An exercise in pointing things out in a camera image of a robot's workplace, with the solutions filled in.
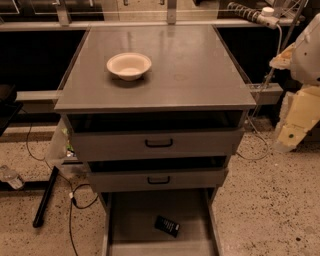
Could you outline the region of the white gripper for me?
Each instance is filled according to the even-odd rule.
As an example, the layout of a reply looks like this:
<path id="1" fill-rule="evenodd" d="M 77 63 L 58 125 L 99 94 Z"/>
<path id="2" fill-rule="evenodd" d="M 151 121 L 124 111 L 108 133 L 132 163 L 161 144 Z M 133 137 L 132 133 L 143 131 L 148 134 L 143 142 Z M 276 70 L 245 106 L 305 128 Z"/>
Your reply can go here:
<path id="1" fill-rule="evenodd" d="M 295 94 L 287 92 L 279 117 L 273 148 L 290 152 L 320 121 L 320 87 L 303 85 Z"/>

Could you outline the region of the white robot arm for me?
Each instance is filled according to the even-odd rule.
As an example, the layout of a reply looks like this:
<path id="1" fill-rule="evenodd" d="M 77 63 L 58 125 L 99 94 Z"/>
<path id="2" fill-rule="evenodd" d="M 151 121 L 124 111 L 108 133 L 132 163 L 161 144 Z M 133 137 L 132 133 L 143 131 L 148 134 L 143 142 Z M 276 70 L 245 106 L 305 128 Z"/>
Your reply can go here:
<path id="1" fill-rule="evenodd" d="M 288 93 L 288 108 L 282 104 L 276 128 L 274 149 L 290 152 L 320 121 L 320 13 L 269 65 L 288 69 L 291 77 L 302 84 L 295 94 Z"/>

